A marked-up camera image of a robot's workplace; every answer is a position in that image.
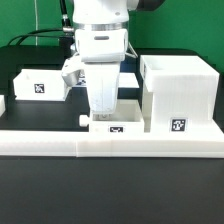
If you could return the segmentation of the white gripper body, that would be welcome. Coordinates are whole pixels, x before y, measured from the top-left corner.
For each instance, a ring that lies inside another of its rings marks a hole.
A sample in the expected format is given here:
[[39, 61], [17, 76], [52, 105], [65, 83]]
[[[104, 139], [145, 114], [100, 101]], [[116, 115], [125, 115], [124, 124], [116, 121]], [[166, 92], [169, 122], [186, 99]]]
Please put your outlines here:
[[120, 63], [85, 63], [88, 102], [93, 114], [115, 111], [120, 75]]

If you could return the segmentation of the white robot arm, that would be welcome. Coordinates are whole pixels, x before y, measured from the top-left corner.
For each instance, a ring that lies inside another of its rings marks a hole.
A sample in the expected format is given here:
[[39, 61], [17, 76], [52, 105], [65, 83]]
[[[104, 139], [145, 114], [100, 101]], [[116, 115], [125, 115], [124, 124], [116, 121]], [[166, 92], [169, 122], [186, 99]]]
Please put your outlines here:
[[75, 45], [93, 114], [113, 114], [130, 11], [154, 11], [165, 0], [73, 0]]

